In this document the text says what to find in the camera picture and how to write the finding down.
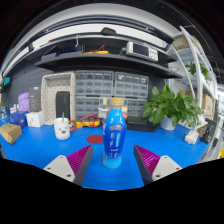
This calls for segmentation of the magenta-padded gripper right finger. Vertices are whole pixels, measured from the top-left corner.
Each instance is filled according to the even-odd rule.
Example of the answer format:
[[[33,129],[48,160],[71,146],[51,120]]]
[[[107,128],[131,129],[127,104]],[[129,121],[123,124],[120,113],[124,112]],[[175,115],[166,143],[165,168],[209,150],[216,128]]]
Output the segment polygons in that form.
[[[134,156],[145,185],[182,169],[168,155],[158,156],[139,145],[134,146]]]

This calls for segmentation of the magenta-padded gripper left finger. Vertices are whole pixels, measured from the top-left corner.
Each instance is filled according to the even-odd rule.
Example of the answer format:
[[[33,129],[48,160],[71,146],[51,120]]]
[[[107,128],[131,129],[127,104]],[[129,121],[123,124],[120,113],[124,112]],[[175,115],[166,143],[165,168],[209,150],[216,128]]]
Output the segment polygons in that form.
[[[68,156],[57,156],[44,170],[81,186],[92,156],[93,146],[88,145]]]

